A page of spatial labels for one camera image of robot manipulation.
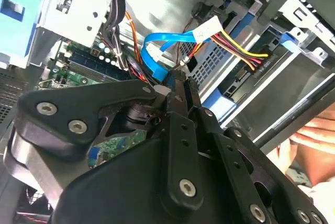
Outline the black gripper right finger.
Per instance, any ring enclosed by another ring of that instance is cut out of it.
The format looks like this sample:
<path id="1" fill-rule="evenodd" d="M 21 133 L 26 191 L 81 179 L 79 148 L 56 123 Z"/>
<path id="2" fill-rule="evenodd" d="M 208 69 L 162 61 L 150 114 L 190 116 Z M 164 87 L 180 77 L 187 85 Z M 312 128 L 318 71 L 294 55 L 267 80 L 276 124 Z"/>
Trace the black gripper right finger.
<path id="1" fill-rule="evenodd" d="M 326 223 L 312 201 L 239 129 L 220 128 L 200 105 L 194 80 L 185 82 L 195 120 L 204 201 L 187 223 Z"/>

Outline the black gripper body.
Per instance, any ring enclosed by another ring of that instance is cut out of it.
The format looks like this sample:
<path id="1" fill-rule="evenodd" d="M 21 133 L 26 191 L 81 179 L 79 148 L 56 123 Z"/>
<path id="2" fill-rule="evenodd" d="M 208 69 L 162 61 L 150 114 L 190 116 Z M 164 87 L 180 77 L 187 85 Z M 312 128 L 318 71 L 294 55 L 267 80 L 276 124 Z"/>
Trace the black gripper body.
<path id="1" fill-rule="evenodd" d="M 162 139 L 147 140 L 80 176 L 62 193 L 51 222 L 187 223 L 204 201 L 198 147 L 174 183 L 163 173 L 164 149 Z"/>

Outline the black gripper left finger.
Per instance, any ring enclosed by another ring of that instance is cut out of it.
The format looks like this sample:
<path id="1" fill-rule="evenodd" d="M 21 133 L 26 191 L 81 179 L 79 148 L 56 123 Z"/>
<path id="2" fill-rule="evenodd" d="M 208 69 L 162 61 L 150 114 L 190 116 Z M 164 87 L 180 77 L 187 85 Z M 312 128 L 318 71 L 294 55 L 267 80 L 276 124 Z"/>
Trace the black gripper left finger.
<path id="1" fill-rule="evenodd" d="M 17 101 L 4 163 L 9 173 L 41 190 L 51 205 L 89 170 L 91 147 L 111 137 L 145 130 L 165 144 L 164 175 L 177 182 L 197 154 L 188 102 L 192 82 L 172 71 L 165 86 L 141 80 L 100 83 L 24 93 Z"/>

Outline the person's bare hand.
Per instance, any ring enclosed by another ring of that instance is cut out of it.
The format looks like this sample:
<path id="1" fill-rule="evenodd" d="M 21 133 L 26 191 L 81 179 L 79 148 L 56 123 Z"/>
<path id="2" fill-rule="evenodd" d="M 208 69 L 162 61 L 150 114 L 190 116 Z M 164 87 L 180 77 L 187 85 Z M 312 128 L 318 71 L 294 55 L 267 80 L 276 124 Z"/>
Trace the person's bare hand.
<path id="1" fill-rule="evenodd" d="M 334 105 L 270 151 L 267 158 L 286 173 L 297 161 L 312 186 L 334 177 Z"/>

